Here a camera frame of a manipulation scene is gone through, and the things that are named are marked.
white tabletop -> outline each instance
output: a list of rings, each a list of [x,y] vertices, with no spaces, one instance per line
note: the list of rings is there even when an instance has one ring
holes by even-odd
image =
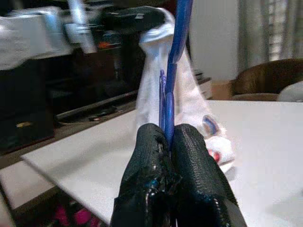
[[[236,153],[227,177],[249,227],[303,226],[303,104],[209,101]],[[135,111],[22,158],[109,223],[134,149]]]

